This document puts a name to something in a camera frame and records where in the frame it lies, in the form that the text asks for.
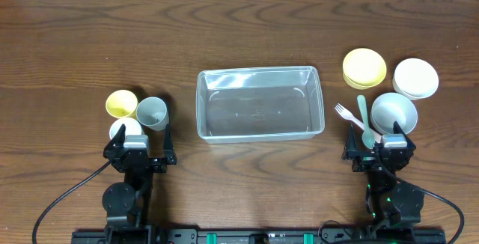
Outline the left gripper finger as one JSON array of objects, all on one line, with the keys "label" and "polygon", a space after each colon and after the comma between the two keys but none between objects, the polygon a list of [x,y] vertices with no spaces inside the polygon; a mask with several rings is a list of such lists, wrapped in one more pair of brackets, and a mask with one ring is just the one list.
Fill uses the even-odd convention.
[{"label": "left gripper finger", "polygon": [[109,130],[110,142],[106,145],[106,152],[112,152],[116,147],[122,146],[126,137],[126,125],[112,125]]},{"label": "left gripper finger", "polygon": [[163,153],[166,158],[174,158],[174,146],[171,139],[170,124],[165,126],[165,134],[163,139]]}]

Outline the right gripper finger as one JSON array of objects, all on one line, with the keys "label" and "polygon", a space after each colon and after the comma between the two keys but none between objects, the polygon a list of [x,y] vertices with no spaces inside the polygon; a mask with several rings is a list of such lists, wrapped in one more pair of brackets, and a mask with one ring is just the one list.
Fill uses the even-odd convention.
[{"label": "right gripper finger", "polygon": [[350,128],[349,128],[348,135],[347,135],[347,141],[346,141],[346,144],[344,146],[344,153],[348,153],[350,151],[352,151],[352,152],[357,151],[356,135],[355,135],[355,130],[354,130],[354,127],[353,127],[352,124],[350,124]]},{"label": "right gripper finger", "polygon": [[414,147],[415,144],[412,142],[412,140],[407,136],[407,134],[403,131],[401,128],[400,124],[395,121],[393,123],[393,131],[395,135],[401,135],[403,140],[406,142],[407,147]]}]

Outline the white plastic cup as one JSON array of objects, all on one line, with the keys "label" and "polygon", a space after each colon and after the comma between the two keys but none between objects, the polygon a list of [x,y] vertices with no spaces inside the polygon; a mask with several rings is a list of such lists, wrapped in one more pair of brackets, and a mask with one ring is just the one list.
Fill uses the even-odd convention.
[{"label": "white plastic cup", "polygon": [[118,130],[121,128],[122,125],[126,127],[125,136],[144,135],[144,131],[141,127],[141,124],[136,119],[119,118],[110,126],[110,129],[109,129],[110,139],[113,139],[113,137],[117,134]]}]

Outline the pink plastic fork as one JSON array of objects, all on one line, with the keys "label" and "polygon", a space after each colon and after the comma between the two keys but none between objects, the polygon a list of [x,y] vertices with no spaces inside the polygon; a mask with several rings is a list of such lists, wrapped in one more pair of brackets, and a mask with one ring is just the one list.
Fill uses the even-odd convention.
[{"label": "pink plastic fork", "polygon": [[[364,124],[359,120],[357,119],[352,112],[350,112],[348,109],[346,109],[345,107],[343,107],[340,103],[336,104],[335,105],[335,111],[344,119],[344,120],[347,120],[347,121],[352,121],[356,126],[358,126],[360,129],[364,130],[365,126]],[[374,131],[373,129],[370,130],[374,139],[375,139],[375,142],[377,143],[380,143],[381,141],[381,135]]]}]

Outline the mint green plastic spoon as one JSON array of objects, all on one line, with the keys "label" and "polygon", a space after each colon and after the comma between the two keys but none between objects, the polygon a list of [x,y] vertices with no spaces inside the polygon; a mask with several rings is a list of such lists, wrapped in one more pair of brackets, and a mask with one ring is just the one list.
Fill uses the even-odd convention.
[{"label": "mint green plastic spoon", "polygon": [[367,103],[366,103],[365,96],[358,95],[357,103],[358,103],[359,111],[361,114],[362,122],[364,124],[364,130],[363,130],[361,139],[366,148],[372,149],[376,142],[375,142],[374,135],[369,127],[369,120],[367,115]]}]

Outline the grey plastic bowl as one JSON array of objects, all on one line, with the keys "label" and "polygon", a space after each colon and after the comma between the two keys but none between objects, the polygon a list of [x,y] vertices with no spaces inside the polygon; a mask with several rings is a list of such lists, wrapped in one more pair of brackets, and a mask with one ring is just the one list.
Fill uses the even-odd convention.
[{"label": "grey plastic bowl", "polygon": [[392,134],[394,122],[410,133],[418,122],[418,112],[411,100],[398,93],[386,93],[377,97],[371,107],[371,123],[380,134]]}]

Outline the yellow plastic cup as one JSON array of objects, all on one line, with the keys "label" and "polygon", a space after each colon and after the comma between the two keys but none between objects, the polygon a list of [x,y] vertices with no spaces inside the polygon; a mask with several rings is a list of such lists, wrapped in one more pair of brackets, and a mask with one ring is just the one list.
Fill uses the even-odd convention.
[{"label": "yellow plastic cup", "polygon": [[118,90],[106,99],[106,111],[113,118],[136,118],[137,96],[128,90]]}]

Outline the grey plastic cup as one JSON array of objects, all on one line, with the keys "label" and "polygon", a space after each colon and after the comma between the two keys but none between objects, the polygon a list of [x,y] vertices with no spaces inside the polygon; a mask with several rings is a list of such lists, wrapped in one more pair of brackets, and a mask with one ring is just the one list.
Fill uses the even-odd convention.
[{"label": "grey plastic cup", "polygon": [[143,99],[137,107],[138,122],[155,131],[162,131],[169,124],[168,107],[158,97]]}]

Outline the white plastic bowl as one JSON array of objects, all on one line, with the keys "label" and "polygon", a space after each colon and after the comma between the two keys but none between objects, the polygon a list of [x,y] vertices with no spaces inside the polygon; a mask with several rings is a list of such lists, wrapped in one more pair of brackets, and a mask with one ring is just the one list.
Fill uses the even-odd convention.
[{"label": "white plastic bowl", "polygon": [[396,66],[392,83],[399,94],[410,100],[420,100],[435,94],[439,87],[439,75],[428,62],[407,58]]}]

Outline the yellow plastic bowl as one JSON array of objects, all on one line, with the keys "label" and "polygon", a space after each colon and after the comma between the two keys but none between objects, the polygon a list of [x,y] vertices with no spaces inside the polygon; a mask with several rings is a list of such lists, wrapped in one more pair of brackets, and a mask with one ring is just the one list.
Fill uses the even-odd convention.
[{"label": "yellow plastic bowl", "polygon": [[342,68],[345,82],[359,90],[377,86],[387,73],[383,57],[367,48],[357,48],[348,52],[344,57]]}]

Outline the clear plastic container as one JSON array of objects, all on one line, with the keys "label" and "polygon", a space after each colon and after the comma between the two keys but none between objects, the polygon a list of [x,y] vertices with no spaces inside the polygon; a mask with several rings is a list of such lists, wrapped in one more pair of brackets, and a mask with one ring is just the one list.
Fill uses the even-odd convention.
[{"label": "clear plastic container", "polygon": [[197,78],[196,124],[209,144],[313,138],[326,127],[317,69],[204,70]]}]

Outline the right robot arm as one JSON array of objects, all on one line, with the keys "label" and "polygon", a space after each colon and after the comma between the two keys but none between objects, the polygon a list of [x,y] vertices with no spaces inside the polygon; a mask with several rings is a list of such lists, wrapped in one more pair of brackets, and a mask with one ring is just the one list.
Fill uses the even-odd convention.
[{"label": "right robot arm", "polygon": [[352,162],[352,171],[366,174],[365,204],[373,215],[372,225],[353,229],[352,240],[417,243],[414,225],[421,221],[424,193],[396,176],[409,164],[415,149],[398,122],[394,122],[394,132],[374,142],[370,150],[359,148],[355,130],[349,129],[341,158]]}]

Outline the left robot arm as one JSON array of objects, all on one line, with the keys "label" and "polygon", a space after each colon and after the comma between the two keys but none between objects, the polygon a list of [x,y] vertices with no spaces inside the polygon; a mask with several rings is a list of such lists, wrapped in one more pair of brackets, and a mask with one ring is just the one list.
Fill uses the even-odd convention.
[{"label": "left robot arm", "polygon": [[105,146],[103,156],[124,174],[124,179],[110,185],[103,194],[107,213],[103,243],[167,243],[168,234],[147,223],[153,175],[165,173],[168,165],[177,163],[169,125],[164,132],[162,158],[151,158],[148,136],[127,135],[125,125]]}]

